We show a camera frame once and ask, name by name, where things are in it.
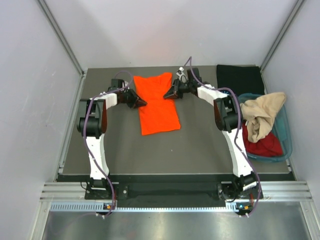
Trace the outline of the orange t shirt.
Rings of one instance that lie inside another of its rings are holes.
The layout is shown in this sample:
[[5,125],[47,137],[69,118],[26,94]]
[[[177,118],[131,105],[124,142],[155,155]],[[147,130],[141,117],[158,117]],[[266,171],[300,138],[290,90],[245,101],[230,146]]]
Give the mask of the orange t shirt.
[[174,100],[164,99],[172,85],[172,77],[171,72],[158,76],[133,77],[137,95],[147,102],[146,106],[138,108],[143,136],[181,129]]

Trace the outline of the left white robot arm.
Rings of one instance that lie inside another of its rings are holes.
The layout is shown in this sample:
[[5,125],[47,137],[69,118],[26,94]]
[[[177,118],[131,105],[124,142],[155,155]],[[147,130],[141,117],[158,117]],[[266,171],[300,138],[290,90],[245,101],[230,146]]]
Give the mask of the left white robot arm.
[[147,102],[129,87],[128,82],[113,78],[107,92],[79,101],[76,117],[76,128],[83,137],[90,163],[87,188],[89,191],[96,190],[97,194],[105,199],[114,191],[104,147],[108,126],[107,110],[119,104],[137,109],[145,107]]

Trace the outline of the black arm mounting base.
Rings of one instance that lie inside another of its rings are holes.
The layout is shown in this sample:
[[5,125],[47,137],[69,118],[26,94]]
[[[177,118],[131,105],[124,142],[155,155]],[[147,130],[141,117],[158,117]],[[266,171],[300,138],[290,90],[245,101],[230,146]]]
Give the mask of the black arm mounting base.
[[[227,174],[112,174],[118,207],[221,207],[225,200],[220,190],[232,186]],[[235,200],[250,197],[263,200],[262,187],[241,193]]]

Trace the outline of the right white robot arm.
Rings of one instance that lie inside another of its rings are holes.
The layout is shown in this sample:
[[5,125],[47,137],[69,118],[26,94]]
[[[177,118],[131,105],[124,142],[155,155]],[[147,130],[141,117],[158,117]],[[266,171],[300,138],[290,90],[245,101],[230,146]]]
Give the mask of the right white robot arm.
[[242,139],[242,112],[238,97],[230,90],[219,90],[210,83],[202,82],[198,68],[187,71],[180,67],[176,72],[171,87],[164,94],[164,99],[181,99],[191,93],[213,106],[217,128],[224,135],[230,151],[233,180],[230,187],[220,190],[224,199],[245,198],[258,185],[257,176],[248,162],[248,156]]

